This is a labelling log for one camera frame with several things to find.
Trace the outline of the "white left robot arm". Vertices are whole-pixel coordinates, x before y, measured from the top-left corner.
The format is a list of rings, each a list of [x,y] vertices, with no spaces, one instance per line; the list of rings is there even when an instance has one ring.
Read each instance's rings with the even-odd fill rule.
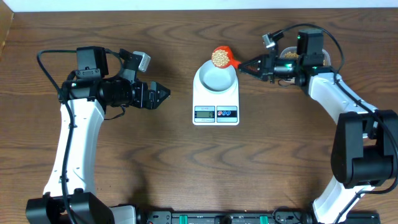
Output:
[[[62,125],[55,162],[40,198],[27,202],[29,223],[148,223],[133,205],[109,207],[96,196],[95,159],[98,135],[107,107],[154,110],[170,96],[160,83],[139,81],[150,56],[97,46],[73,50],[78,68],[57,85]]]

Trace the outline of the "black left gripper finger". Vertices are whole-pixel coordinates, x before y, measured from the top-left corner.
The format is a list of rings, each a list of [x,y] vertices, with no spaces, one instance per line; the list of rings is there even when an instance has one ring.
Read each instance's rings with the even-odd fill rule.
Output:
[[[170,90],[160,83],[151,81],[150,88],[155,91],[156,96],[170,96]]]
[[[169,95],[160,96],[160,95],[152,95],[149,97],[149,109],[154,110],[157,109],[160,104],[169,98]]]

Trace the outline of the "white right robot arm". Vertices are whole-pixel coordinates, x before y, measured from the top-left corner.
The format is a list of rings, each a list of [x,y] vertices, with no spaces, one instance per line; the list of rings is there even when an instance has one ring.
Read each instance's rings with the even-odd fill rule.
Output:
[[[295,82],[336,123],[331,152],[333,177],[312,202],[312,223],[346,223],[349,211],[364,195],[388,194],[397,187],[397,113],[379,110],[361,99],[338,68],[324,64],[326,29],[299,24],[297,58],[283,57],[278,41],[285,30],[263,35],[268,54],[238,65],[264,82]]]

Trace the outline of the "red measuring scoop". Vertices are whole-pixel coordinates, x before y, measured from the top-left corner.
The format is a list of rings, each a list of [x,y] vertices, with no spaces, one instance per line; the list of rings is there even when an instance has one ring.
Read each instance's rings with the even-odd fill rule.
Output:
[[[233,53],[232,53],[231,49],[228,46],[219,46],[215,50],[218,50],[218,49],[223,49],[223,50],[227,51],[228,52],[228,57],[230,59],[229,64],[227,66],[221,67],[221,68],[227,68],[230,65],[232,65],[234,68],[238,68],[238,66],[239,66],[239,64],[241,62],[234,58]]]

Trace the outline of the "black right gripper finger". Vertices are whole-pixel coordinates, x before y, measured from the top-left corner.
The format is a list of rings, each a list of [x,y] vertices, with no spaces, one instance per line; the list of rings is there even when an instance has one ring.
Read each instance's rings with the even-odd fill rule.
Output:
[[[258,55],[250,60],[239,64],[238,68],[261,68],[263,55]]]
[[[254,78],[257,78],[259,80],[262,79],[262,72],[261,72],[261,69],[258,68],[258,67],[252,68],[252,67],[247,67],[247,66],[244,66],[244,65],[239,65],[238,66],[238,70],[241,73],[248,74],[248,75],[250,75],[250,76],[252,76]]]

